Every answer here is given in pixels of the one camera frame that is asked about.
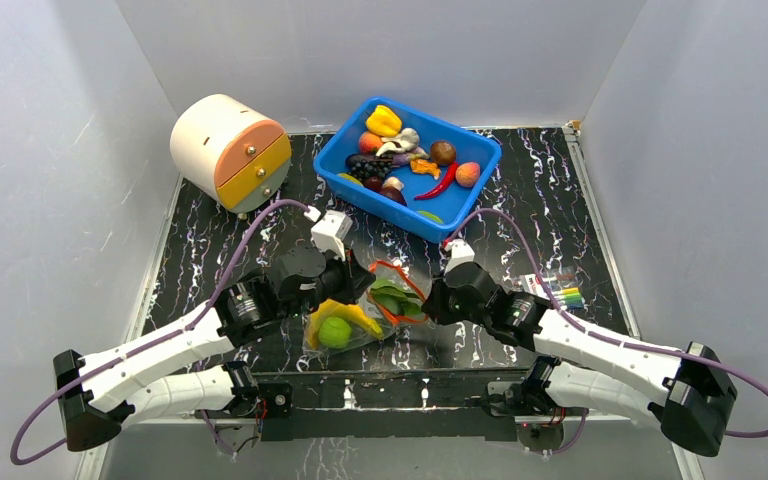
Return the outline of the dark red toy onion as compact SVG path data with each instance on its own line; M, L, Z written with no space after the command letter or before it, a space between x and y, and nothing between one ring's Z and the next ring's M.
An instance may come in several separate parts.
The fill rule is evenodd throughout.
M395 187L390 186L383 186L378 193L382 195L383 197L396 202L400 205L406 206L406 200L404 195L402 194L401 190Z

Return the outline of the dark purple toy grapes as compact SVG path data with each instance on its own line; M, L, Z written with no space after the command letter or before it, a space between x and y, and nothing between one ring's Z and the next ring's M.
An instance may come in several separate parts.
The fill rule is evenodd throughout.
M345 166L347 174L361 183L369 178L375 178L383 182L396 168L389 157L377 157L374 154L355 153L346 157Z

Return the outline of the yellow toy bell pepper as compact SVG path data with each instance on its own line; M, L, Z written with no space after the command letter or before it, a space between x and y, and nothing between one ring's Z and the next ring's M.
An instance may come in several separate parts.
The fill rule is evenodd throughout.
M368 115L365 125L367 130L379 137L395 137L402 131L401 118L388 106L379 104Z

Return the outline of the green toy leaf vegetable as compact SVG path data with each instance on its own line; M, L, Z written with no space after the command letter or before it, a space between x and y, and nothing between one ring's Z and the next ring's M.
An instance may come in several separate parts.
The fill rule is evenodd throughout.
M423 299L409 286L386 279L376 280L369 290L373 302L393 317L418 319Z

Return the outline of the red toy chili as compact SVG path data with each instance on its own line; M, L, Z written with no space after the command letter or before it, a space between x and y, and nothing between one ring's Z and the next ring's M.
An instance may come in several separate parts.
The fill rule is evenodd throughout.
M459 168L458 163L452 163L451 165L449 165L446 168L446 171L443 174L442 179L431 190L415 196L414 199L417 201L429 200L429 199L436 198L437 196L444 193L451 186L451 184L455 182L458 168Z

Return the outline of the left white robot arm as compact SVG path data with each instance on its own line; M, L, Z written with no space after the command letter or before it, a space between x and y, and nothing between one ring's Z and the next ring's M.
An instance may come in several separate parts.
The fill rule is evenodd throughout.
M68 450L89 450L131 425L180 413L250 414L272 393L258 386L242 362L189 374L182 368L272 335L284 321L308 315L327 300L354 304L374 281L350 250L295 247L163 328L104 352L57 355Z

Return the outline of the dark green toy avocado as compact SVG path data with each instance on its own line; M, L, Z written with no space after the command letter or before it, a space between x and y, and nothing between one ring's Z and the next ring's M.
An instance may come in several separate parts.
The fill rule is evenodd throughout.
M375 302L392 316L400 316L404 313L402 303L399 297L389 294L375 294Z

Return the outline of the toy peach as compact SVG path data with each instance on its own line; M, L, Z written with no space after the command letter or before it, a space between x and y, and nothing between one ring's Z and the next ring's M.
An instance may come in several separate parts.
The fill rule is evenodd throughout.
M362 133L358 139L358 151L360 153L376 154L382 146L381 137L369 131Z
M455 171L455 181L463 188L473 188L481 176L481 167L476 162L460 164Z

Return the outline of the brown toy kiwi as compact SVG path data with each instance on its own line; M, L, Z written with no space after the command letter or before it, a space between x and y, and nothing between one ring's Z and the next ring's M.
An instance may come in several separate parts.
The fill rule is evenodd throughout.
M448 141L435 141L429 151L430 160L438 166L449 166L457 160L457 150Z

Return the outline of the round cream drawer cabinet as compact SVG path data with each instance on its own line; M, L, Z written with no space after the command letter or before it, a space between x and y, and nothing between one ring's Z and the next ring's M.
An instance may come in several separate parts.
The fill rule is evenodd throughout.
M235 214L269 200L291 166L282 125L225 94L187 108L174 124L169 148L183 178Z

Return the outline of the clear orange zip bag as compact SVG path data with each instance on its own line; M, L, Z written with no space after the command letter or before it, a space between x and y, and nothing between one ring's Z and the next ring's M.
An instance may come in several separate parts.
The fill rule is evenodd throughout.
M414 289L417 293L420 294L420 296L423 299L423 302L427 298L426 292L422 290L420 286L418 286L413 280L411 280L406 270L402 268L402 266L400 266L400 264L398 263L393 264L383 260L377 260L370 265L369 271L375 274L376 280L386 279L386 280L394 281L395 283L398 283L398 284L409 286L410 288ZM393 317L386 310L379 307L373 302L369 294L370 288L366 291L366 293L361 297L361 299L356 304L364 305L364 309L367 310L367 314L369 316L378 317L381 323L384 323L384 322L388 323L390 333L387 335L385 339L395 334L396 330L400 327L421 324L427 321L427 316L423 313L420 315L418 319L411 319L411 318L405 318L405 317ZM350 350L339 352L336 354L322 354L320 352L309 350L304 345L304 333L303 333L303 351L312 357L322 358L322 357L327 357L327 356L332 356L339 353L347 352Z

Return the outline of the light green toy fruit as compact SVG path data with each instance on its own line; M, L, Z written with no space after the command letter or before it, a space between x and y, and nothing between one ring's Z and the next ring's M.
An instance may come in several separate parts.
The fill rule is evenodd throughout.
M319 327L317 339L319 343L329 349L344 349L348 346L352 336L351 325L340 317L327 317Z

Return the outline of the yellow green toy mango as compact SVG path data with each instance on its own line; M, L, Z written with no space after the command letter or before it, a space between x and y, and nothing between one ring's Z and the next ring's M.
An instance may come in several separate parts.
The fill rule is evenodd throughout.
M361 187L364 186L362 181L358 180L357 178L355 178L355 177L353 177L353 176L351 176L351 175L349 175L347 173L339 173L338 177L340 177L340 178L342 178L342 179L344 179L344 180L346 180L348 182L351 182L353 184L357 184L357 185L359 185Z

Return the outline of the toy peach left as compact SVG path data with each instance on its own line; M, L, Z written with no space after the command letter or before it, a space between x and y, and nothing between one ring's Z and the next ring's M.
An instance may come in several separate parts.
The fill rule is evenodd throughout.
M358 151L360 153L376 154L382 146L381 137L369 131L362 133L358 139Z

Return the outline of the orange toy food piece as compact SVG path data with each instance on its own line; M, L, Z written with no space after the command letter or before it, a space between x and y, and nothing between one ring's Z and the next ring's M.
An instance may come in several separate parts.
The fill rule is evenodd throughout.
M430 175L435 180L438 180L441 175L440 167L436 163L425 159L411 160L409 166L411 171L417 175Z

